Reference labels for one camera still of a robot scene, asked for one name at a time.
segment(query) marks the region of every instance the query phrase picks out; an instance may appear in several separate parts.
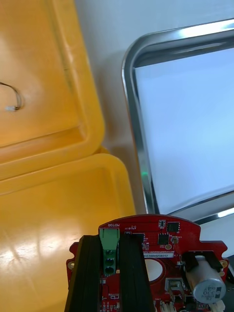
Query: white connector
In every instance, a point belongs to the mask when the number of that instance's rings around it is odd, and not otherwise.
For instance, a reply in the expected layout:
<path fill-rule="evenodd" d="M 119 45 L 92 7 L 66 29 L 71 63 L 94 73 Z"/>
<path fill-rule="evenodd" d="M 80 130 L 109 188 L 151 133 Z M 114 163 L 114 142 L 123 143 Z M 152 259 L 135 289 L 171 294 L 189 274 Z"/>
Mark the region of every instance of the white connector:
<path fill-rule="evenodd" d="M 225 310 L 225 304 L 223 300 L 220 300 L 216 303 L 210 304 L 210 308 L 212 312 L 223 312 Z"/>
<path fill-rule="evenodd" d="M 176 309 L 173 306 L 172 302 L 170 302 L 170 304 L 163 302 L 160 306 L 160 310 L 161 312 L 176 312 Z"/>

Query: stainless steel tray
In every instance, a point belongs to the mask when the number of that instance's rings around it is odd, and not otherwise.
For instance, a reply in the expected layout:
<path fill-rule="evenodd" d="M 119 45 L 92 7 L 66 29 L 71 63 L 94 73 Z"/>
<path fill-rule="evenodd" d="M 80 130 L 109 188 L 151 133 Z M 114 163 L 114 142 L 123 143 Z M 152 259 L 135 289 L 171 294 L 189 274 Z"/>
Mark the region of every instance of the stainless steel tray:
<path fill-rule="evenodd" d="M 159 213 L 146 146 L 135 69 L 142 66 L 189 58 L 234 47 L 234 19 L 188 28 L 158 32 L 140 37 L 129 48 L 122 66 L 122 79 L 127 99 L 145 205 L 148 213 Z M 190 220 L 205 218 L 232 208 L 233 190 L 186 205 L 171 214 Z"/>

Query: yellow plastic box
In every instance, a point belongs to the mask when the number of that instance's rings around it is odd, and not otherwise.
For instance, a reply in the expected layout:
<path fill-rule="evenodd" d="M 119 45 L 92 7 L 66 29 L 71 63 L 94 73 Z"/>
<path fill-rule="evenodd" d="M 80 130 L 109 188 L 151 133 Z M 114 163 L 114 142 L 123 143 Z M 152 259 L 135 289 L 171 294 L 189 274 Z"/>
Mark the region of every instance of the yellow plastic box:
<path fill-rule="evenodd" d="M 108 154 L 0 181 L 1 312 L 63 312 L 69 247 L 134 213 L 125 166 Z"/>
<path fill-rule="evenodd" d="M 104 124 L 72 0 L 1 0 L 0 180 L 93 154 Z"/>

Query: silver capacitor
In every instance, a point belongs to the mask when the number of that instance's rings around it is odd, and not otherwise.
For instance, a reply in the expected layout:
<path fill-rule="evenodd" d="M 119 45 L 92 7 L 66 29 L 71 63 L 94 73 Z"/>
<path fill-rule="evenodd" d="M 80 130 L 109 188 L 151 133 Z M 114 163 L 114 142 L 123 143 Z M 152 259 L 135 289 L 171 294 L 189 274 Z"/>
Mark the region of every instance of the silver capacitor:
<path fill-rule="evenodd" d="M 185 271 L 194 298 L 207 304 L 221 300 L 226 286 L 218 272 L 211 268 L 204 256 L 196 256 L 196 259 L 199 265 L 189 272 Z"/>

